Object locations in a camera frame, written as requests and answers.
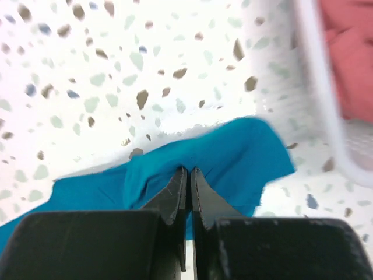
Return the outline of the salmon pink t shirt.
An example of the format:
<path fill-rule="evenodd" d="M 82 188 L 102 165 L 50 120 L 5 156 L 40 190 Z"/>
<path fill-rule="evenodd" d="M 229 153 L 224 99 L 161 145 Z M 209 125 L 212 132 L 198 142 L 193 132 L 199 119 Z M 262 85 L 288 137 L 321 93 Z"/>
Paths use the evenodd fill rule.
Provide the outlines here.
<path fill-rule="evenodd" d="M 372 1 L 319 1 L 342 116 L 372 122 Z"/>

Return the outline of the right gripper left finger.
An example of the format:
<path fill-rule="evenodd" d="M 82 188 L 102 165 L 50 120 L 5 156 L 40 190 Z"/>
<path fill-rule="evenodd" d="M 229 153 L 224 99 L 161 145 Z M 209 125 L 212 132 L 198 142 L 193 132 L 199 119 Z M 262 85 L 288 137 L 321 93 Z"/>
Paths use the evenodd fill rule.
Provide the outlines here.
<path fill-rule="evenodd" d="M 187 181 L 180 167 L 136 211 L 26 216 L 1 255 L 1 278 L 180 279 L 186 270 Z"/>

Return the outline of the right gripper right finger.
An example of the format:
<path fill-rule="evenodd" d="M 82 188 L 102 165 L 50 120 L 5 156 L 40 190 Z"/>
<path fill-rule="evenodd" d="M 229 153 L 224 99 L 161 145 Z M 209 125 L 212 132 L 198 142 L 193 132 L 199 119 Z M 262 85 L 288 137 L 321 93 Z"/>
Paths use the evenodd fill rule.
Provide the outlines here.
<path fill-rule="evenodd" d="M 357 234 L 329 218 L 248 218 L 191 174 L 195 279 L 371 279 Z"/>

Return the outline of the white plastic basket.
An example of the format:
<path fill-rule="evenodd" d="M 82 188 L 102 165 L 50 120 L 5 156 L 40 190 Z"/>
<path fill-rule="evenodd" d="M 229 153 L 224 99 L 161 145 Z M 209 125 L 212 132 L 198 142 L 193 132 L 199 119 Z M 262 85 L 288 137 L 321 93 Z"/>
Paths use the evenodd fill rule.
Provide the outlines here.
<path fill-rule="evenodd" d="M 257 112 L 282 136 L 320 137 L 336 167 L 372 187 L 372 124 L 343 115 L 317 1 L 244 1 L 248 62 L 262 91 Z"/>

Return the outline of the blue t shirt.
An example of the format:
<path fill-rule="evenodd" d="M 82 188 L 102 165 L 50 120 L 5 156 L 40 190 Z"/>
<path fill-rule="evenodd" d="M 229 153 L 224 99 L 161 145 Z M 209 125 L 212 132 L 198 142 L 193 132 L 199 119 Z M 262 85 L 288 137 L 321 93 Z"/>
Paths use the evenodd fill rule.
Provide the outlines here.
<path fill-rule="evenodd" d="M 58 180 L 37 212 L 138 209 L 179 167 L 199 168 L 230 205 L 252 216 L 264 186 L 293 174 L 284 143 L 259 118 L 230 121 L 202 136 L 171 142 L 105 171 Z"/>

